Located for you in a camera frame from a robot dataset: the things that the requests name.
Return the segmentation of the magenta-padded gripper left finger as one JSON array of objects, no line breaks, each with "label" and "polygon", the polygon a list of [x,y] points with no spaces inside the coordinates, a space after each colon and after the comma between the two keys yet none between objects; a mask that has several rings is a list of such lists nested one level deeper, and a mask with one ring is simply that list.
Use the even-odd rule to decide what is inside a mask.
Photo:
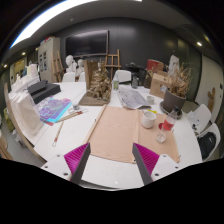
[{"label": "magenta-padded gripper left finger", "polygon": [[42,169],[79,185],[90,152],[90,144],[85,143],[65,155],[57,154],[46,162]]}]

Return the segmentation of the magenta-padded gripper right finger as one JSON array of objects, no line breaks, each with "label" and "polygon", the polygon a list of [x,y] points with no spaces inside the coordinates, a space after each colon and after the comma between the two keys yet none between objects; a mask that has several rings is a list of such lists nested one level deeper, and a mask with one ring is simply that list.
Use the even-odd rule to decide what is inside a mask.
[{"label": "magenta-padded gripper right finger", "polygon": [[137,143],[133,144],[132,153],[145,185],[179,170],[179,165],[167,154],[158,155]]}]

